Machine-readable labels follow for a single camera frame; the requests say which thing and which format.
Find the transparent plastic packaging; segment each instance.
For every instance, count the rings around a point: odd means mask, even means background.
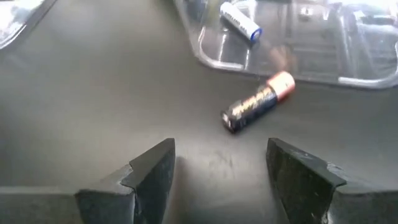
[[[0,50],[32,27],[55,0],[0,1]]]
[[[204,64],[269,76],[364,88],[398,84],[396,0],[231,3],[263,34],[247,41],[220,16],[224,0],[174,0],[192,49]]]

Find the copper battery top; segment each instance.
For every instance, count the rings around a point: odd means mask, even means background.
[[[272,78],[268,79],[267,84],[274,89],[278,101],[291,93],[295,87],[294,78],[289,72],[277,73]]]

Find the white battery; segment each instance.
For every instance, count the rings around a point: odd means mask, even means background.
[[[224,2],[221,5],[220,13],[251,42],[255,42],[260,38],[262,29],[230,2]]]

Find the gray table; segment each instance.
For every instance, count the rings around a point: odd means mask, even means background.
[[[230,135],[220,110],[261,82],[200,64],[171,0],[58,0],[0,57],[0,185],[85,186],[172,137],[166,221],[285,223],[265,164],[277,137],[398,187],[396,88],[298,82]]]

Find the battery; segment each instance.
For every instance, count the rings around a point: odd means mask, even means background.
[[[251,123],[294,90],[295,82],[288,72],[279,72],[260,86],[255,94],[232,104],[221,112],[224,126],[235,133]]]
[[[251,42],[255,42],[260,38],[262,29],[230,2],[224,2],[221,5],[220,14]]]

